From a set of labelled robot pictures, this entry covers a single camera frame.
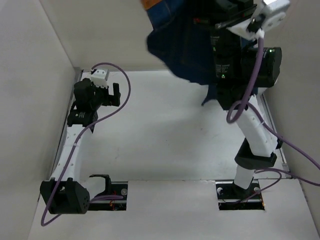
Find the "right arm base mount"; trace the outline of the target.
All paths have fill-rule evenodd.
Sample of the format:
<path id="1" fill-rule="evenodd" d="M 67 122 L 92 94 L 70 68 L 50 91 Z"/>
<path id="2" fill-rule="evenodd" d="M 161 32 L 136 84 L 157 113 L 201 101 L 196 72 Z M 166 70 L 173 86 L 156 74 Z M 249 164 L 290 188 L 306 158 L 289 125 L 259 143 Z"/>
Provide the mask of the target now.
<path id="1" fill-rule="evenodd" d="M 216 181 L 215 187 L 218 208 L 221 211 L 265 210 L 257 180 L 253 180 L 248 189 L 242 189 L 231 180 Z"/>

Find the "dark blue denim trousers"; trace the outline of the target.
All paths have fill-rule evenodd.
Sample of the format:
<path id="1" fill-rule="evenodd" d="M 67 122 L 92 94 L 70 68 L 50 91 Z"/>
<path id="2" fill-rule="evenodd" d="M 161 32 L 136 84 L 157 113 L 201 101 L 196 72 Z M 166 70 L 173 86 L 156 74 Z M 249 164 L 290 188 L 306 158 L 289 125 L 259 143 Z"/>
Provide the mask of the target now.
<path id="1" fill-rule="evenodd" d="M 146 38 L 147 50 L 178 78 L 208 86 L 203 104 L 217 98 L 214 57 L 210 34 L 195 25 L 194 0 L 142 0 L 153 30 Z"/>

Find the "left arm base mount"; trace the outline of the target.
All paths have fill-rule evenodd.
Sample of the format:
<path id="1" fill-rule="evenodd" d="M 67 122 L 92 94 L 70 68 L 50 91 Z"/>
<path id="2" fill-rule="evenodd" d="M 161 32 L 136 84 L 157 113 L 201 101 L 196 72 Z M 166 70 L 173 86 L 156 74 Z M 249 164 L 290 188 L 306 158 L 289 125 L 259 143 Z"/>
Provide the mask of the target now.
<path id="1" fill-rule="evenodd" d="M 127 181 L 112 181 L 105 191 L 90 201 L 88 211 L 125 211 L 128 199 Z"/>

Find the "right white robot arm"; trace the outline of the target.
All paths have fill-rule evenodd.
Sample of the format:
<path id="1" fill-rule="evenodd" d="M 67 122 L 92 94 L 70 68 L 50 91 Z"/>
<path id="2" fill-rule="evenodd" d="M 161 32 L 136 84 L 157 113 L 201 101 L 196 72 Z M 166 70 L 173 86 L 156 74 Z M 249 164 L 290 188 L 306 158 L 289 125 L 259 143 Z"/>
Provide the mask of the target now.
<path id="1" fill-rule="evenodd" d="M 250 192 L 255 170 L 274 166 L 280 142 L 264 127 L 257 89 L 273 87 L 280 74 L 282 49 L 265 47 L 265 33 L 286 17 L 288 0 L 215 0 L 209 17 L 210 43 L 217 77 L 217 100 L 236 123 L 244 141 L 235 156 L 232 192 Z"/>

